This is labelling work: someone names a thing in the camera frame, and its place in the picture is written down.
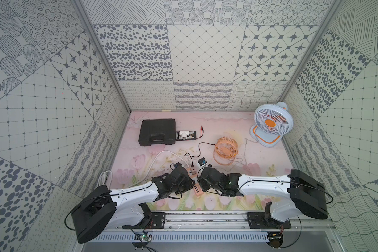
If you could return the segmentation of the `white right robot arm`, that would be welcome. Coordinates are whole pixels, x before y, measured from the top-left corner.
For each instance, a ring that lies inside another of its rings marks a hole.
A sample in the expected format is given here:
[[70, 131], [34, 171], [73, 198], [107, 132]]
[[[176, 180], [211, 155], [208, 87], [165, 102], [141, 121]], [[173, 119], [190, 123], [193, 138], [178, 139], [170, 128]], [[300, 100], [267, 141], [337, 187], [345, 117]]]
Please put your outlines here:
[[327, 219], [325, 186], [299, 170], [275, 177], [250, 176], [240, 173], [224, 174], [211, 166], [200, 169], [197, 176], [203, 192], [213, 189], [225, 197], [267, 195], [280, 197], [269, 202], [265, 217], [276, 222], [305, 215], [314, 219]]

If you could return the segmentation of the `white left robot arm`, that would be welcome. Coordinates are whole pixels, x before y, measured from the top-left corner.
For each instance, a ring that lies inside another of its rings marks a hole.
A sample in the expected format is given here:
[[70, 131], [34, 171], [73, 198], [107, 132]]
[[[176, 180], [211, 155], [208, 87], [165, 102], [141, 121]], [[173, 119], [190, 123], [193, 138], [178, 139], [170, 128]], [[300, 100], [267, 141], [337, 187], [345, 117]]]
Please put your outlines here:
[[127, 189], [110, 190], [106, 185], [94, 189], [68, 214], [80, 244], [87, 243], [103, 231], [117, 227], [146, 228], [152, 213], [148, 203], [165, 198], [180, 199], [193, 189], [195, 181], [180, 164], [171, 173]]

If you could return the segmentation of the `pink USB charger adapter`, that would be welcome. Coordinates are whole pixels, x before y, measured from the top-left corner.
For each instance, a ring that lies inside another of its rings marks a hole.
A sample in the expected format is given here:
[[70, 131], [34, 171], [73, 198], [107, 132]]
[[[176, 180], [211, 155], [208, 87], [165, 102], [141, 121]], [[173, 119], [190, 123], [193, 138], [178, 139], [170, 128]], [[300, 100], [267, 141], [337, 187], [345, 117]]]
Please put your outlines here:
[[190, 167], [189, 175], [197, 175], [197, 170], [195, 167]]

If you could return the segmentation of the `orange power strip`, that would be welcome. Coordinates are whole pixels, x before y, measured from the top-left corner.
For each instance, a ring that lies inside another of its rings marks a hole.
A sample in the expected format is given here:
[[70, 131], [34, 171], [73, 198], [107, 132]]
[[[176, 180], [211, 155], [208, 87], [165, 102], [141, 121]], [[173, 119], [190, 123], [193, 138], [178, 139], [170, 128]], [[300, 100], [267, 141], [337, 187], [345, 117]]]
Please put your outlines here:
[[196, 196], [201, 196], [204, 192], [202, 191], [200, 184], [197, 179], [197, 175], [189, 175], [189, 177], [195, 182], [195, 185], [193, 187], [193, 191]]

